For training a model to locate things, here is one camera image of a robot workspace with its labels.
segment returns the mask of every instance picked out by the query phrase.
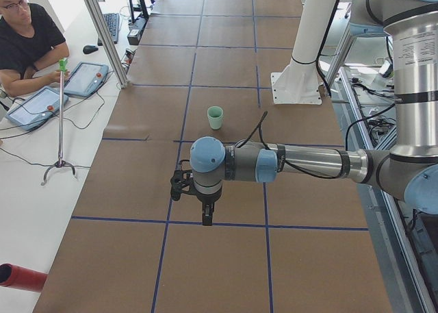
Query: red cylinder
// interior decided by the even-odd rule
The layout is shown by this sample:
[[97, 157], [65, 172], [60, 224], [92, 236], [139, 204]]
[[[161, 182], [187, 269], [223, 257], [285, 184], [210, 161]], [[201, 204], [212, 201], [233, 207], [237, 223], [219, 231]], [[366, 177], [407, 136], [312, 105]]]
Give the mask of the red cylinder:
[[0, 286], [41, 292], [47, 274], [17, 265], [0, 265]]

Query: brown tile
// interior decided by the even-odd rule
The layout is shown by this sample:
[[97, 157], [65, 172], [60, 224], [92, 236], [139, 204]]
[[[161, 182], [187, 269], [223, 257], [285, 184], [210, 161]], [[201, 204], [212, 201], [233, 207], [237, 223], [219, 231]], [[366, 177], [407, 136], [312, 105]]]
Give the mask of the brown tile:
[[392, 312], [366, 231], [271, 229], [274, 310]]
[[73, 216], [166, 220], [177, 143], [103, 140]]
[[301, 16], [301, 0], [254, 0], [255, 16]]
[[292, 48], [299, 24], [299, 18], [256, 17], [257, 47]]
[[188, 86], [195, 50], [191, 47], [139, 46], [128, 79], [136, 85]]
[[254, 22], [251, 17], [204, 16], [199, 46], [254, 47]]
[[271, 90], [260, 90], [265, 142], [308, 145], [344, 145], [336, 115], [327, 97], [322, 105], [274, 104]]
[[204, 15], [252, 16], [253, 0], [205, 0]]
[[[191, 144], [181, 148], [181, 159], [189, 159]], [[172, 221], [202, 221], [201, 202], [181, 195], [172, 203]], [[265, 224], [263, 185], [248, 181], [223, 181], [222, 196], [215, 204], [213, 223]]]
[[141, 45], [196, 46], [200, 16], [151, 15]]
[[188, 87], [129, 86], [120, 92], [103, 137], [179, 140], [187, 96]]
[[157, 0], [153, 14], [202, 15], [204, 0]]
[[[213, 105], [224, 110], [219, 130], [212, 130], [207, 119], [207, 109]], [[257, 89], [192, 88], [183, 139], [213, 136], [222, 142], [237, 142], [248, 137], [259, 118]]]
[[269, 312], [265, 229], [169, 225], [155, 313]]
[[356, 184], [282, 173], [267, 184], [270, 225], [367, 227]]
[[150, 311], [164, 228], [71, 220], [34, 312]]
[[283, 72], [291, 57], [291, 49], [258, 49], [259, 85], [271, 88], [271, 73]]
[[254, 49], [198, 48], [195, 86], [257, 87]]

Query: man's arm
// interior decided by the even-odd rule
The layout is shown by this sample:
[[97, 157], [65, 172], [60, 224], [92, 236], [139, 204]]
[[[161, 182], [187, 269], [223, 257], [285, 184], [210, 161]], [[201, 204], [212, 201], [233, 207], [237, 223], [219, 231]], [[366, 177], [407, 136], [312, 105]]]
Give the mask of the man's arm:
[[60, 71], [54, 71], [42, 77], [21, 79], [20, 73], [15, 70], [0, 70], [0, 82], [7, 94], [17, 97], [35, 92], [53, 82], [60, 82]]
[[66, 42], [54, 46], [54, 48], [48, 51], [44, 56], [42, 56], [38, 61], [34, 62], [34, 66], [38, 70], [42, 70], [49, 65], [52, 65], [62, 58], [67, 58], [70, 55], [68, 46]]

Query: glasses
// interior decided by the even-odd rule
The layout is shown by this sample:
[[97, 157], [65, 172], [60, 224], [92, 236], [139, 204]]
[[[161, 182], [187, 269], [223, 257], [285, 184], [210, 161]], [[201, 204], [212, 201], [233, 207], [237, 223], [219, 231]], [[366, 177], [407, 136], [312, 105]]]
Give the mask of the glasses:
[[6, 8], [10, 12], [18, 12], [20, 7], [26, 8], [29, 6], [29, 0], [19, 0], [18, 3], [10, 3], [7, 6], [0, 6], [2, 8]]

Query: white table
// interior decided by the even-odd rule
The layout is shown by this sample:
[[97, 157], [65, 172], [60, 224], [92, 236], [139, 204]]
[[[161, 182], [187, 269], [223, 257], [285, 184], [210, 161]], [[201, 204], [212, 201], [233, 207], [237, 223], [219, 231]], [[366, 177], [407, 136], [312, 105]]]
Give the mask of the white table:
[[[125, 49], [134, 50], [127, 42], [127, 20], [123, 20], [116, 48], [122, 57]], [[82, 53], [86, 44], [95, 45], [97, 34], [87, 10], [83, 10], [66, 30], [65, 37], [70, 49], [67, 67], [72, 70], [80, 61], [108, 64], [103, 47], [89, 55]], [[51, 66], [41, 72], [56, 69]], [[101, 141], [103, 129], [112, 113], [120, 86], [115, 75], [99, 90], [105, 100], [90, 126], [77, 129], [70, 121], [64, 121], [64, 160], [74, 165], [90, 166]], [[92, 95], [81, 101], [72, 98], [65, 106], [64, 117], [85, 126], [102, 104], [102, 99]], [[2, 149], [19, 155], [30, 162], [53, 164], [58, 153], [58, 118], [52, 118], [36, 131], [3, 141]], [[0, 129], [13, 124], [5, 118]], [[22, 134], [21, 129], [0, 131], [0, 138]], [[18, 158], [0, 151], [0, 264], [10, 263], [48, 273], [66, 226], [75, 207], [88, 169], [77, 168], [73, 177], [71, 168], [53, 168], [48, 182], [41, 186], [46, 167], [31, 166]], [[32, 312], [39, 294], [0, 287], [0, 312]]]

